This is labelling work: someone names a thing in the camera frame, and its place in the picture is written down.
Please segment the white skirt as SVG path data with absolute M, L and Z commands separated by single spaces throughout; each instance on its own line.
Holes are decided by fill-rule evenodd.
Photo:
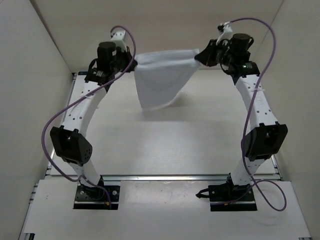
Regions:
M 135 56 L 134 79 L 143 110 L 169 105 L 201 64 L 198 49 L 146 52 Z

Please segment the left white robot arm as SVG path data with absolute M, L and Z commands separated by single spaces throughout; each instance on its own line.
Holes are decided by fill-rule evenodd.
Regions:
M 101 198 L 105 187 L 91 161 L 93 147 L 86 139 L 87 129 L 116 75 L 131 72 L 136 65 L 137 62 L 123 40 L 99 43 L 97 57 L 84 73 L 81 101 L 66 111 L 61 126 L 50 130 L 56 155 L 73 168 L 80 178 L 79 183 L 87 187 L 86 191 L 93 199 Z

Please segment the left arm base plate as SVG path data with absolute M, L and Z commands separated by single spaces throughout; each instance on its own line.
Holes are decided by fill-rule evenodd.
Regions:
M 108 192 L 95 187 L 78 184 L 75 192 L 73 209 L 75 210 L 118 210 L 120 200 L 120 181 L 105 181 L 104 188 Z

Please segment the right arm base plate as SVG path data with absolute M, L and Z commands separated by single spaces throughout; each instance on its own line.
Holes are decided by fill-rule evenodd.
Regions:
M 255 195 L 250 184 L 233 185 L 231 182 L 208 186 L 211 212 L 257 211 Z

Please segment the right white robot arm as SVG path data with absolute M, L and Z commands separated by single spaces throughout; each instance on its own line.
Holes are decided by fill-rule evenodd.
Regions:
M 288 133 L 273 114 L 261 84 L 262 73 L 250 60 L 249 48 L 254 39 L 245 33 L 223 33 L 209 41 L 195 60 L 207 67 L 220 66 L 232 78 L 244 102 L 247 117 L 241 140 L 241 161 L 230 173 L 232 183 L 224 187 L 224 195 L 236 200 L 258 168 L 276 154 Z

